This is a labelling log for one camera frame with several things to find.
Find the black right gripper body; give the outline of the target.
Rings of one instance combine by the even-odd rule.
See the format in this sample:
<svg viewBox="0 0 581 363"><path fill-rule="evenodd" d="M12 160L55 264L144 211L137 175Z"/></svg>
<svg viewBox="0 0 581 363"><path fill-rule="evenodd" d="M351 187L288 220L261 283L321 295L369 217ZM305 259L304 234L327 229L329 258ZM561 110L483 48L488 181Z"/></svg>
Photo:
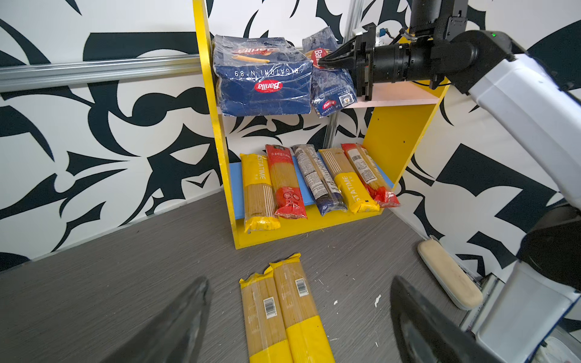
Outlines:
<svg viewBox="0 0 581 363"><path fill-rule="evenodd" d="M429 80L431 78L432 39L417 42L375 45L377 28L373 23L363 27L368 44L374 48L366 55L364 66L363 97L370 101L376 83L398 83Z"/></svg>

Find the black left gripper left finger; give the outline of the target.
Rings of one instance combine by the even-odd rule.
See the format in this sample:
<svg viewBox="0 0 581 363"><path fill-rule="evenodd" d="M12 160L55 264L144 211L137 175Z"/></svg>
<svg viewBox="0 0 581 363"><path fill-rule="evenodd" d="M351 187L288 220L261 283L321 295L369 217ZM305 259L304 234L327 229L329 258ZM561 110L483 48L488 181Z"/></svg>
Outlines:
<svg viewBox="0 0 581 363"><path fill-rule="evenodd" d="M105 362L196 362L201 353L213 291L196 278L139 333Z"/></svg>

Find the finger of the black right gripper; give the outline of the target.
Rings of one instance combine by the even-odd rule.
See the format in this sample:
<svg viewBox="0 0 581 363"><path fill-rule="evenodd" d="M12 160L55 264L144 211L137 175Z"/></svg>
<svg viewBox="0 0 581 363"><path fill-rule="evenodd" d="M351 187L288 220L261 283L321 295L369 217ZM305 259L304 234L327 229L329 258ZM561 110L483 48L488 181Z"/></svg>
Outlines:
<svg viewBox="0 0 581 363"><path fill-rule="evenodd" d="M361 49L361 45L360 38L352 38L336 51L322 57L318 61L318 65L320 68L328 70L356 70L366 60L365 48Z"/></svg>

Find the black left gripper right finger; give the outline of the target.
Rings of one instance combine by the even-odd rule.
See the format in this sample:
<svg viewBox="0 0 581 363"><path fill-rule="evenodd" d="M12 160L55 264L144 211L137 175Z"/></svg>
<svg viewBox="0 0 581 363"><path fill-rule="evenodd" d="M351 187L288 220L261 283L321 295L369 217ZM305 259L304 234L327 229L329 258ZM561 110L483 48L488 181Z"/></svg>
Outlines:
<svg viewBox="0 0 581 363"><path fill-rule="evenodd" d="M390 287L390 317L403 362L498 362L405 278Z"/></svg>

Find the blue Barilla pasta box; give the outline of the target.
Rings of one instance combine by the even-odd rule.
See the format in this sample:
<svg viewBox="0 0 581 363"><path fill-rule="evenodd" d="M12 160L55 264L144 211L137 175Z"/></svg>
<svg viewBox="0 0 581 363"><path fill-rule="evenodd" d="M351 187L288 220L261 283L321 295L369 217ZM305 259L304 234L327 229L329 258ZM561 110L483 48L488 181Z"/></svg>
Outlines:
<svg viewBox="0 0 581 363"><path fill-rule="evenodd" d="M226 116L311 112L313 62L286 39L213 38L216 97Z"/></svg>

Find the small red spaghetti bag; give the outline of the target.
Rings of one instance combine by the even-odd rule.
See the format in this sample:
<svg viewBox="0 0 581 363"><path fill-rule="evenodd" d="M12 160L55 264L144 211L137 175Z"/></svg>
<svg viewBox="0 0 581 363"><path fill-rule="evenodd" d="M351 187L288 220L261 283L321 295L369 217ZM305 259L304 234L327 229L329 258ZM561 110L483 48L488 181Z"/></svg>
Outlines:
<svg viewBox="0 0 581 363"><path fill-rule="evenodd" d="M342 144L341 148L373 200L381 208L399 207L400 203L396 194L387 184L368 150L354 143Z"/></svg>

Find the yellow spaghetti bag back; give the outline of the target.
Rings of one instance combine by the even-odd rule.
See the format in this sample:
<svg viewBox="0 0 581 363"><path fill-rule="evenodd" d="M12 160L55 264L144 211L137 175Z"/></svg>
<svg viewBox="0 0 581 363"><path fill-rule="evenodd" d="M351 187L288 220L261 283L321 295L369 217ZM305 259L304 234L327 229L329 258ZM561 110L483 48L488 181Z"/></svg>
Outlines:
<svg viewBox="0 0 581 363"><path fill-rule="evenodd" d="M307 275L296 253L270 263L290 352L295 362L334 362Z"/></svg>

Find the yellow spaghetti bag front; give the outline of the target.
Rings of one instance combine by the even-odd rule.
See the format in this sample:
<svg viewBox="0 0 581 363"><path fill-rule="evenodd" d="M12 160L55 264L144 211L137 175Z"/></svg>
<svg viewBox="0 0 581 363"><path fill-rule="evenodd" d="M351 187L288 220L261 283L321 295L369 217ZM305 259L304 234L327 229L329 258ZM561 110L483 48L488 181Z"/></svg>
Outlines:
<svg viewBox="0 0 581 363"><path fill-rule="evenodd" d="M342 149L320 149L319 154L351 213L375 213L381 210L367 192Z"/></svg>

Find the clear white label spaghetti bag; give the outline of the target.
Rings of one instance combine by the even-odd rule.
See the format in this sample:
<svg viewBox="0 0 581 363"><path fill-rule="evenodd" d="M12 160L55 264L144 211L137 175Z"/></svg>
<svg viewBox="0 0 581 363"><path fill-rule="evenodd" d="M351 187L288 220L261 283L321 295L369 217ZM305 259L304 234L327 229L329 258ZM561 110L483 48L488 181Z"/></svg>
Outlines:
<svg viewBox="0 0 581 363"><path fill-rule="evenodd" d="M335 211L347 211L342 193L315 147L295 145L291 149L321 216Z"/></svg>

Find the long red spaghetti bag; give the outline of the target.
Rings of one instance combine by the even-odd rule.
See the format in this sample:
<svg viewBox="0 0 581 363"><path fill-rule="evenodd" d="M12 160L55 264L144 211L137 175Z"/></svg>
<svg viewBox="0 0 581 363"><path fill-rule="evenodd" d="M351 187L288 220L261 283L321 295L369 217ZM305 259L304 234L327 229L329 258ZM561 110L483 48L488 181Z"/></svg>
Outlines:
<svg viewBox="0 0 581 363"><path fill-rule="evenodd" d="M275 192L275 215L285 219L306 219L307 211L290 148L266 145L266 154Z"/></svg>

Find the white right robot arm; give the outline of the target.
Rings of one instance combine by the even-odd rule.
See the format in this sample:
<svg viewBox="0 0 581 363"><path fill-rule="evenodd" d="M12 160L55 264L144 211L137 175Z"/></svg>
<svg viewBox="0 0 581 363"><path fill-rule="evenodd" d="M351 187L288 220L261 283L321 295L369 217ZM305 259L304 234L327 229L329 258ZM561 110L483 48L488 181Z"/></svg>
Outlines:
<svg viewBox="0 0 581 363"><path fill-rule="evenodd" d="M506 362L524 362L569 309L570 288L546 275L580 276L580 240L544 231L546 249L522 262L526 233L563 201L538 163L485 110L450 89L396 188L396 215L437 240L475 278L503 290L478 342Z"/></svg>

